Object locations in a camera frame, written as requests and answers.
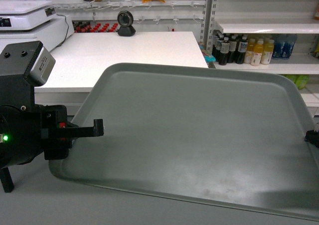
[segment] black bottle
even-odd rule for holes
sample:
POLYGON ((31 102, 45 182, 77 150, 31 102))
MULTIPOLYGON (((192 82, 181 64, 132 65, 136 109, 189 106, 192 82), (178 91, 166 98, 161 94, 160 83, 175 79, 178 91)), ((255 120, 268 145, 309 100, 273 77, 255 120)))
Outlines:
POLYGON ((245 53, 247 50, 247 44, 248 44, 247 37, 243 36, 242 39, 239 41, 239 45, 238 45, 238 57, 236 58, 237 64, 244 63, 245 53))
POLYGON ((212 52, 212 56, 214 56, 215 58, 216 58, 216 46, 217 46, 218 39, 219 39, 219 34, 215 34, 214 40, 213 40, 213 52, 212 52))
POLYGON ((216 56, 214 56, 216 61, 218 61, 218 59, 219 59, 221 44, 223 41, 224 41, 224 35, 221 34, 219 36, 219 39, 217 40, 217 45, 216 45, 216 56))
POLYGON ((225 37, 224 41, 221 44, 221 49, 220 49, 220 54, 218 59, 218 63, 220 65, 227 64, 228 52, 229 52, 229 41, 228 41, 228 37, 225 37))
POLYGON ((229 52, 227 56, 227 63, 233 63, 236 59, 236 36, 233 35, 229 40, 229 52))

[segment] black cable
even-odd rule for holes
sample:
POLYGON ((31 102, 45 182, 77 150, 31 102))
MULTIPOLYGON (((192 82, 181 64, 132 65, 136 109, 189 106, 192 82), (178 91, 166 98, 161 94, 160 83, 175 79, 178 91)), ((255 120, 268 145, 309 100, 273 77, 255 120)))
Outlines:
POLYGON ((66 23, 66 25, 68 26, 68 28, 67 28, 67 30, 66 30, 66 34, 65 34, 64 40, 56 46, 56 47, 60 47, 60 46, 65 42, 66 37, 68 36, 68 32, 69 32, 69 27, 70 27, 70 26, 69 26, 68 22, 66 21, 66 16, 65 16, 65 15, 63 15, 63 14, 56 14, 56 15, 58 15, 58 16, 63 16, 63 17, 64 17, 64 20, 65 20, 65 23, 66 23))

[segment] webcam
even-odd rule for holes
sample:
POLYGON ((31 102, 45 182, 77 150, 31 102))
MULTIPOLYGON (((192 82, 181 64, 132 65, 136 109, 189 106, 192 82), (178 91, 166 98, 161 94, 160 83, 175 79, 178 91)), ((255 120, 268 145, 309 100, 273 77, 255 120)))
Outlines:
POLYGON ((118 14, 118 22, 120 24, 120 28, 118 30, 119 36, 132 36, 135 34, 135 29, 133 28, 133 15, 127 11, 123 10, 118 14))

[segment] white counter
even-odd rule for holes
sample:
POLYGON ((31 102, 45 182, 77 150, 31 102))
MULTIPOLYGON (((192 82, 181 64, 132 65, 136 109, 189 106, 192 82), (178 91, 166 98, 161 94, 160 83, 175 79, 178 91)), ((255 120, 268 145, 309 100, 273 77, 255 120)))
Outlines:
POLYGON ((192 32, 78 33, 51 51, 56 60, 45 85, 35 88, 37 104, 67 106, 74 115, 103 71, 116 63, 208 68, 192 32))

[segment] white shelf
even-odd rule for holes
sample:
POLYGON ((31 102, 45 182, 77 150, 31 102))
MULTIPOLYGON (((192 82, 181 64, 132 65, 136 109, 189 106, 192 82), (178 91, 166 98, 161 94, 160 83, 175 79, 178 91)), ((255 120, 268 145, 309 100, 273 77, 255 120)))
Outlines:
POLYGON ((300 90, 300 94, 307 107, 319 107, 319 98, 309 91, 308 85, 306 89, 300 90))
POLYGON ((272 59, 269 65, 252 66, 250 64, 228 63, 219 65, 214 62, 216 69, 255 71, 274 74, 319 74, 319 59, 308 54, 292 54, 289 59, 272 59))
POLYGON ((319 33, 319 21, 306 18, 215 18, 215 22, 222 33, 319 33))

